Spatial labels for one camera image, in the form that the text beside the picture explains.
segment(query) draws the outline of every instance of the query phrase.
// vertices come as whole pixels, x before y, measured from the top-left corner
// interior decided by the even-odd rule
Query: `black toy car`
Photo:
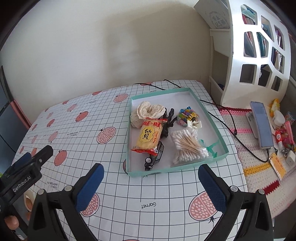
[[[164,149],[164,146],[160,141],[156,149],[156,152],[158,152],[157,156],[149,155],[149,157],[145,159],[145,171],[151,170],[154,164],[159,163],[161,156],[163,154],[163,149]]]

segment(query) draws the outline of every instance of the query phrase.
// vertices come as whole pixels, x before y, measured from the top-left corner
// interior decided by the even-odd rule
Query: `wall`
[[[29,120],[50,106],[121,85],[163,79],[207,84],[209,26],[197,0],[41,0],[0,52]]]

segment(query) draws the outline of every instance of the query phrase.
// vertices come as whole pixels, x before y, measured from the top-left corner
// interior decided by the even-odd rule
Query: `red pomegranate illustration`
[[[22,146],[22,148],[20,149],[20,154],[23,152],[23,150],[24,150],[24,146]]]
[[[106,144],[108,141],[110,141],[113,136],[115,136],[116,129],[115,127],[107,127],[106,129],[100,129],[100,133],[98,134],[98,137],[96,138],[97,142],[99,144]]]
[[[123,168],[124,172],[127,174],[128,172],[126,171],[126,159],[123,162],[122,168]]]
[[[197,221],[210,218],[210,221],[214,222],[213,216],[216,213],[217,210],[206,191],[198,194],[189,205],[189,215]]]
[[[35,135],[35,136],[33,137],[32,141],[31,141],[32,144],[33,144],[34,141],[37,139],[37,136],[38,136],[38,135]]]
[[[37,124],[35,124],[35,125],[32,127],[32,131],[34,131],[36,127],[37,127]]]
[[[80,114],[76,117],[75,121],[76,121],[76,122],[82,121],[85,117],[87,117],[88,114],[89,114],[88,111],[83,111],[82,113],[80,113]]]
[[[152,84],[153,82],[147,82],[147,83],[144,83],[144,84],[147,84],[147,85],[150,85]]]
[[[67,151],[65,151],[65,150],[59,151],[59,153],[57,154],[57,156],[54,159],[54,165],[59,166],[60,164],[62,164],[64,162],[64,160],[66,160],[66,157],[67,157]]]
[[[35,156],[36,152],[37,152],[37,148],[35,147],[35,148],[32,150],[32,152],[31,152],[31,156],[32,156],[32,157]]]
[[[71,105],[71,106],[67,109],[67,112],[70,112],[70,111],[74,110],[76,106],[77,106],[77,104],[73,104],[73,105]]]
[[[92,95],[100,94],[102,91],[93,92]]]
[[[115,103],[119,103],[119,102],[122,102],[124,101],[126,98],[128,97],[128,94],[124,93],[124,94],[120,94],[120,95],[117,95],[114,99],[114,102]]]
[[[95,193],[94,196],[91,198],[89,205],[84,211],[81,211],[81,214],[84,217],[90,217],[94,215],[96,211],[98,211],[99,206],[100,206],[100,199],[98,194]]]
[[[50,137],[48,138],[48,142],[52,142],[54,139],[56,139],[58,132],[54,132],[50,135]]]
[[[50,126],[52,125],[52,123],[54,123],[54,119],[52,119],[52,120],[47,124],[46,127],[50,127]]]
[[[48,114],[48,116],[46,117],[46,119],[48,119],[49,117],[51,117],[52,114],[53,114],[53,112],[50,112],[50,113]]]

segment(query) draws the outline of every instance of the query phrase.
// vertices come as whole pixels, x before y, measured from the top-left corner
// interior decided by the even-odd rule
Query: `toy car wheel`
[[[145,159],[145,162],[146,162],[146,163],[150,163],[150,162],[152,162],[152,160],[151,160],[150,157],[147,157],[147,158]]]

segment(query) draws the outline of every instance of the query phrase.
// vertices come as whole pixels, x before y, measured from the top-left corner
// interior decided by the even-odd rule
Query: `teal box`
[[[174,126],[169,128],[169,136],[167,138],[160,139],[164,145],[160,162],[155,164],[150,171],[145,171],[145,158],[149,157],[149,154],[131,151],[131,148],[135,146],[136,140],[140,135],[140,129],[132,127],[129,120],[126,171],[131,177],[190,169],[205,163],[209,164],[222,160],[228,155],[229,151],[220,131],[192,89],[179,88],[133,96],[130,98],[129,114],[131,114],[131,112],[135,110],[142,101],[149,101],[152,105],[161,104],[167,108],[168,112],[171,108],[173,108],[175,110],[174,116],[179,113],[180,109],[185,109],[190,106],[199,115],[199,120],[202,122],[202,128],[198,129],[198,138],[201,145],[207,147],[209,157],[183,162],[177,165],[173,163],[177,150],[175,144],[171,140],[170,133],[174,130],[184,128],[175,122]]]

